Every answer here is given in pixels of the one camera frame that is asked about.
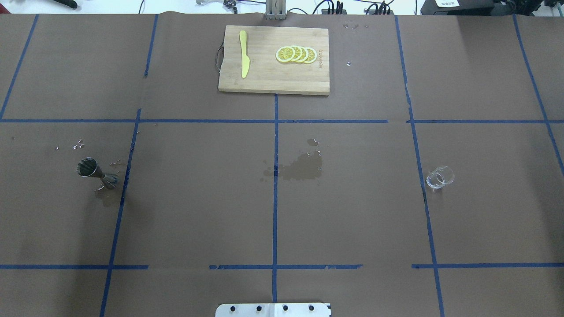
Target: water spill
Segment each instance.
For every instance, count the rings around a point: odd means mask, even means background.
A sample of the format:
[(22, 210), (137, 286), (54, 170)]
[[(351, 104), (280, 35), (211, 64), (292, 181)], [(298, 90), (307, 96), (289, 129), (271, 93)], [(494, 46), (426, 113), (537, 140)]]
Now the water spill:
[(319, 146), (319, 141), (317, 141), (317, 139), (308, 139), (307, 144), (309, 144), (313, 147), (317, 147), (317, 146)]
[[(278, 176), (284, 180), (316, 179), (321, 176), (321, 152), (304, 153), (298, 156), (290, 165), (280, 164)], [(264, 171), (265, 176), (274, 176), (270, 168)]]

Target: metal jigger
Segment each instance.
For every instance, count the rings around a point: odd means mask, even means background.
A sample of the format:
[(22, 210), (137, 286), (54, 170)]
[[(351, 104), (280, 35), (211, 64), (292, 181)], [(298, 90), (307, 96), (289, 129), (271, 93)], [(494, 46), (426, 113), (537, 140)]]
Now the metal jigger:
[(96, 162), (96, 160), (94, 160), (92, 157), (83, 158), (80, 162), (78, 162), (76, 172), (82, 177), (100, 178), (102, 180), (102, 183), (104, 184), (104, 187), (109, 190), (114, 189), (117, 182), (120, 181), (117, 175), (104, 174), (104, 172), (102, 172), (102, 170), (98, 166), (98, 162)]

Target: citrus slice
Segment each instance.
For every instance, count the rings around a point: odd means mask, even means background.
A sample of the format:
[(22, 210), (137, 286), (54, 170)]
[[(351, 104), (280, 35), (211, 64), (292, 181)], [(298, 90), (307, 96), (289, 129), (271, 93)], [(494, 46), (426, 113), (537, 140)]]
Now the citrus slice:
[(303, 51), (301, 50), (301, 46), (297, 46), (297, 45), (292, 45), (292, 48), (294, 49), (294, 58), (292, 59), (292, 61), (297, 61), (298, 59), (302, 59), (302, 54)]
[(292, 46), (283, 46), (276, 51), (276, 59), (281, 63), (287, 63), (294, 58), (295, 53)]
[(305, 47), (307, 51), (307, 59), (303, 61), (304, 64), (311, 64), (317, 59), (317, 52), (311, 47)]
[(296, 63), (303, 63), (307, 59), (307, 49), (300, 46), (299, 49), (302, 51), (302, 58), (296, 60)]

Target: yellow knife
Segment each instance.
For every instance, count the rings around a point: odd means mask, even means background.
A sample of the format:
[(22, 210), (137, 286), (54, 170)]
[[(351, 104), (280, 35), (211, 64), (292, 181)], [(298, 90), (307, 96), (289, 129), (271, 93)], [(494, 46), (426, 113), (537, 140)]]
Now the yellow knife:
[(241, 41), (241, 56), (243, 57), (243, 63), (241, 64), (241, 77), (245, 78), (247, 73), (249, 73), (250, 58), (246, 54), (246, 31), (239, 31), (239, 40)]

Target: wooden cutting board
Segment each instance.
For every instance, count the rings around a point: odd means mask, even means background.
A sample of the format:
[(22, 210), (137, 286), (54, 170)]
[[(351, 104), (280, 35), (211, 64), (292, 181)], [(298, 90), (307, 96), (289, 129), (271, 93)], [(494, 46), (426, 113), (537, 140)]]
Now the wooden cutting board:
[[(250, 58), (246, 78), (241, 78), (241, 30), (247, 32), (247, 55)], [(277, 61), (276, 51), (290, 45), (315, 49), (317, 60), (311, 64)], [(223, 46), (220, 91), (329, 95), (328, 29), (228, 25)]]

